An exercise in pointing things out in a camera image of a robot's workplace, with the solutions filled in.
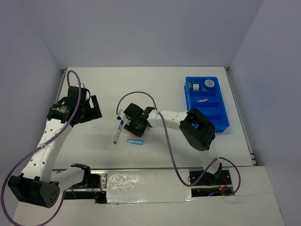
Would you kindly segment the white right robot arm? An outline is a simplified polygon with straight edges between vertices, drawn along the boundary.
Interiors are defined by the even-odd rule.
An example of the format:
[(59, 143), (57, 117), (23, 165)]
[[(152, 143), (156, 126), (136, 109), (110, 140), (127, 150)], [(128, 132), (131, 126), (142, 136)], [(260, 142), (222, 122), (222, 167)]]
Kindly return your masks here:
[(185, 112), (171, 112), (150, 106), (142, 109), (131, 103), (118, 112), (118, 117), (124, 120), (124, 129), (137, 137), (141, 137), (147, 128), (154, 127), (181, 131), (188, 144), (200, 151), (201, 155), (202, 177), (195, 179), (192, 184), (201, 181), (203, 185), (211, 186), (220, 180), (222, 164), (215, 148), (211, 147), (215, 139), (215, 126), (200, 110), (192, 108)]

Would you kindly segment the blue white ink jar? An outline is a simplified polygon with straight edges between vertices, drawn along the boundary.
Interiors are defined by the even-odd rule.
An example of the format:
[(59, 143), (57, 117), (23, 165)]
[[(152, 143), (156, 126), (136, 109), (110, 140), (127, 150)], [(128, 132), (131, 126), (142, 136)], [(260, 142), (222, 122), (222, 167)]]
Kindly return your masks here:
[(190, 91), (199, 91), (200, 90), (200, 84), (197, 82), (190, 82), (189, 83), (189, 90)]

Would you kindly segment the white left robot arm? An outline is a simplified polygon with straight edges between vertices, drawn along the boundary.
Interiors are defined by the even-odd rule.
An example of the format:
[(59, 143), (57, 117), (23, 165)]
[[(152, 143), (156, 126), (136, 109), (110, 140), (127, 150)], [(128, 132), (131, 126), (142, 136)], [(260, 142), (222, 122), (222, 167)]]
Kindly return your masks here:
[(38, 150), (31, 156), (19, 176), (10, 176), (8, 187), (20, 202), (51, 208), (63, 191), (73, 185), (91, 185), (91, 168), (74, 163), (52, 175), (54, 163), (73, 127), (102, 117), (95, 95), (86, 88), (68, 88), (66, 97), (53, 104), (47, 115)]

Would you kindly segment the blue correction tape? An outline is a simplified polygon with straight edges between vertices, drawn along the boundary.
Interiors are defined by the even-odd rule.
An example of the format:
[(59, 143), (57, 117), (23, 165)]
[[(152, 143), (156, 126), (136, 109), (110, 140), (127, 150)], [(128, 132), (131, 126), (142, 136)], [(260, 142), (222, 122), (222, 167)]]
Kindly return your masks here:
[(134, 144), (134, 145), (143, 145), (144, 141), (142, 139), (128, 139), (127, 142), (129, 144)]

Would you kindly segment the pink correction tape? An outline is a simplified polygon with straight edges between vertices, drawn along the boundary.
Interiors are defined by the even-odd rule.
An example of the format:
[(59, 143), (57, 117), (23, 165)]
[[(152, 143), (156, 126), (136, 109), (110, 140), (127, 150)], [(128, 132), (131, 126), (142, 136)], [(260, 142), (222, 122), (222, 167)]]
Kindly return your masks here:
[(210, 101), (210, 99), (205, 98), (205, 99), (198, 100), (197, 102), (198, 103), (206, 103), (206, 102), (209, 102), (209, 101)]

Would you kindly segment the orange correction tape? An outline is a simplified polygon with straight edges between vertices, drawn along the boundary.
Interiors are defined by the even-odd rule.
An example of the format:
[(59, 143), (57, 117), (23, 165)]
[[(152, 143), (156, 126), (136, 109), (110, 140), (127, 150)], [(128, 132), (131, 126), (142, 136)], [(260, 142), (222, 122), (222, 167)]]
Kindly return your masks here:
[(142, 137), (145, 136), (145, 133), (142, 133), (141, 135), (136, 135), (136, 134), (134, 134), (134, 133), (129, 132), (129, 135), (132, 136), (132, 137), (142, 138)]

